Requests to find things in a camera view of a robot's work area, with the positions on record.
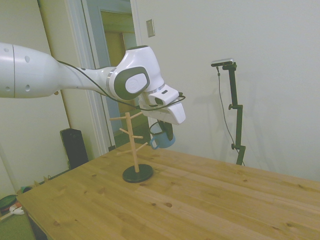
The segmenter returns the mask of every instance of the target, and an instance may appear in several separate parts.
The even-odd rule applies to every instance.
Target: white wall
[[[0,6],[0,42],[50,54],[36,0],[0,0]],[[60,137],[60,131],[68,127],[61,94],[0,98],[0,196],[10,194],[12,186],[16,192],[34,181],[43,181],[43,176],[68,169]]]
[[[246,166],[320,181],[320,2],[132,0],[141,39],[166,83],[186,96],[172,150],[235,163],[211,61],[234,58]],[[155,36],[148,38],[146,21]],[[221,74],[227,122],[236,110]]]

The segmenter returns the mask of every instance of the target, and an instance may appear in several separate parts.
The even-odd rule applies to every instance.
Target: black speaker
[[[81,131],[68,128],[60,131],[64,149],[71,169],[89,162]]]

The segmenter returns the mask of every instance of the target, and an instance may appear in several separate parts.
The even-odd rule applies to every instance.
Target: blue mug
[[[173,138],[171,140],[168,139],[167,133],[161,129],[158,122],[154,123],[150,127],[149,131],[153,136],[153,138],[150,141],[150,146],[154,150],[156,150],[157,148],[168,148],[176,141],[175,135],[173,135]]]

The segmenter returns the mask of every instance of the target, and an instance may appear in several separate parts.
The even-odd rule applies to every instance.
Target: wooden mug tree
[[[146,143],[144,143],[143,145],[141,145],[140,147],[138,147],[136,149],[135,139],[143,139],[144,137],[143,136],[135,136],[134,135],[131,119],[133,119],[133,118],[135,118],[135,117],[137,117],[137,116],[139,116],[141,114],[142,114],[142,112],[139,112],[139,113],[137,113],[135,115],[130,116],[130,113],[126,112],[125,116],[110,118],[110,121],[122,120],[122,119],[126,120],[126,125],[127,125],[127,128],[128,128],[128,131],[126,131],[126,130],[124,130],[122,128],[120,128],[119,130],[121,132],[124,132],[124,133],[129,135],[131,150],[118,152],[117,155],[119,156],[119,155],[122,155],[122,154],[126,154],[126,153],[132,152],[134,165],[129,167],[129,168],[127,168],[122,174],[123,180],[125,180],[128,183],[140,183],[140,182],[143,182],[143,181],[149,179],[154,173],[154,170],[152,169],[152,167],[150,165],[138,164],[137,151],[139,151],[141,148],[143,148],[148,143],[146,142]]]

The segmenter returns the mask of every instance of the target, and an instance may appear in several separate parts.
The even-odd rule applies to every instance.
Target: black cable
[[[219,72],[219,67],[216,67],[216,70],[218,71],[218,80],[219,80],[219,96],[220,96],[220,101],[221,101],[221,106],[222,106],[222,112],[223,112],[223,119],[224,119],[224,123],[225,123],[225,126],[226,126],[226,129],[231,137],[231,140],[232,140],[232,143],[233,145],[235,146],[235,141],[234,141],[234,138],[232,137],[230,131],[229,131],[229,127],[228,127],[228,124],[227,124],[227,121],[226,121],[226,114],[225,114],[225,108],[224,108],[224,103],[222,101],[222,97],[221,97],[221,88],[220,88],[220,72]]]
[[[95,81],[93,81],[87,74],[85,74],[83,71],[81,71],[81,70],[78,69],[77,67],[75,67],[75,66],[73,66],[73,65],[71,65],[71,64],[69,64],[69,63],[63,62],[63,61],[59,61],[59,60],[58,60],[58,62],[61,63],[61,64],[63,64],[63,65],[67,65],[67,66],[69,66],[69,67],[71,67],[71,68],[79,71],[80,73],[82,73],[87,79],[89,79],[94,85],[96,85],[108,98],[112,99],[113,101],[116,101],[116,102],[118,102],[118,103],[131,106],[131,107],[133,107],[133,108],[135,108],[135,109],[139,109],[139,110],[141,110],[141,111],[149,112],[149,111],[155,111],[155,110],[163,109],[163,108],[169,107],[169,106],[171,106],[171,105],[173,105],[173,104],[176,104],[176,103],[178,103],[178,102],[181,102],[181,101],[183,101],[183,100],[186,98],[185,96],[183,96],[183,93],[182,93],[182,92],[179,92],[179,98],[181,98],[181,99],[179,99],[178,101],[173,101],[173,102],[171,102],[171,103],[169,103],[168,105],[165,105],[165,106],[160,106],[160,107],[156,107],[156,108],[152,108],[152,109],[144,109],[144,108],[141,108],[141,107],[139,107],[139,106],[134,106],[134,105],[131,105],[130,103],[127,103],[127,102],[124,102],[124,101],[120,101],[120,100],[117,100],[117,99],[111,97],[108,93],[106,93],[105,90],[103,90],[102,87],[100,87],[100,86],[99,86]]]

